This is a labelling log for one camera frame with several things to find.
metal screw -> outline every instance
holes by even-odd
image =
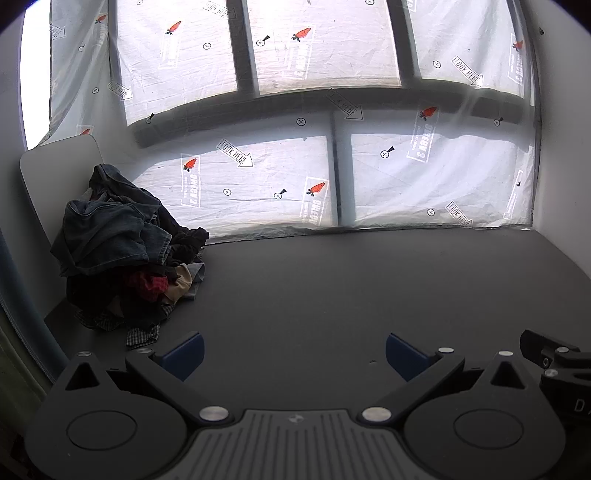
[[[366,408],[361,416],[367,421],[380,422],[386,421],[392,416],[392,412],[383,407]]]
[[[207,421],[226,420],[226,418],[228,418],[229,415],[229,412],[224,407],[216,406],[202,408],[199,412],[199,417],[201,417],[202,420]]]

window pane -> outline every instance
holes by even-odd
[[[117,2],[117,55],[128,125],[236,90],[227,15],[213,2]]]
[[[524,96],[527,45],[506,0],[407,0],[421,76]]]
[[[32,4],[22,26],[21,107],[29,149],[35,148],[49,130],[50,6],[50,0]]]
[[[338,86],[399,86],[386,2],[248,0],[262,95]]]
[[[418,113],[397,112],[368,126],[375,133],[351,135],[355,226],[530,221],[534,155],[525,129],[492,130],[489,119],[446,113],[426,122]]]
[[[318,125],[320,117],[307,119]],[[177,154],[146,168],[134,183],[158,197],[179,224],[201,226],[212,239],[333,226],[335,191],[325,132],[290,129],[282,119],[266,123],[275,127],[234,126],[203,134],[203,143],[176,145]],[[310,136],[296,136],[295,128]],[[242,155],[250,155],[252,167],[238,166]]]

circular plate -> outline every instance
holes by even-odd
[[[172,407],[140,395],[87,390],[41,406],[25,448],[42,473],[59,480],[139,480],[181,451],[187,427]]]
[[[509,387],[431,400],[408,416],[404,435],[421,463],[453,480],[534,480],[556,464],[565,443],[549,406]]]

window frame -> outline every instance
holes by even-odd
[[[116,36],[116,2],[109,0],[109,31]],[[437,102],[440,110],[445,113],[453,113],[465,107],[466,97],[475,97],[475,90],[470,85],[452,82],[450,80],[429,80],[421,78],[418,66],[417,49],[412,30],[410,15],[406,7],[406,0],[385,0],[388,6],[389,17],[394,33],[394,45],[397,55],[400,87],[339,87],[338,92],[353,102],[362,105],[368,110],[376,109],[409,109],[414,110],[421,100]],[[329,157],[333,161],[335,173],[335,198],[337,225],[336,229],[351,230],[351,208],[354,209],[354,201],[348,199],[343,204],[344,195],[341,192],[340,175],[349,174],[352,171],[352,158],[339,155],[337,148],[337,132],[335,122],[336,109],[326,99],[330,88],[288,91],[271,95],[259,94],[256,80],[256,65],[254,57],[253,39],[251,36],[250,21],[248,17],[248,0],[225,0],[226,8],[234,10],[235,18],[228,18],[230,31],[230,43],[234,59],[237,90],[224,93],[194,102],[179,105],[165,112],[154,115],[152,124],[148,126],[144,120],[136,121],[128,128],[139,148],[156,146],[162,142],[171,141],[182,137],[188,132],[202,129],[212,129],[222,125],[246,122],[250,119],[269,118],[285,115],[287,113],[328,112],[331,118],[332,151]],[[528,112],[529,118],[534,119],[535,128],[535,160],[534,160],[534,185],[530,207],[530,218],[533,214],[533,202],[537,184],[537,172],[540,160],[540,96],[537,64],[535,60],[534,44],[531,38],[530,16],[521,0],[506,0],[509,14],[515,31],[523,30],[527,43],[530,46],[530,61],[524,64],[524,97],[511,93],[501,92],[490,88],[478,90],[473,102],[470,116],[494,120],[503,105],[504,121],[508,124],[519,123],[524,112]],[[112,78],[121,80],[119,73],[119,61],[116,46],[110,43],[109,57],[111,60]],[[530,95],[534,96],[534,106],[530,105]],[[125,122],[125,112],[121,111],[122,121]],[[158,125],[158,135],[154,135],[154,125]]]

black bracket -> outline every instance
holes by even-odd
[[[591,353],[541,333],[525,330],[521,353],[544,369],[540,388],[562,418],[591,423]]]

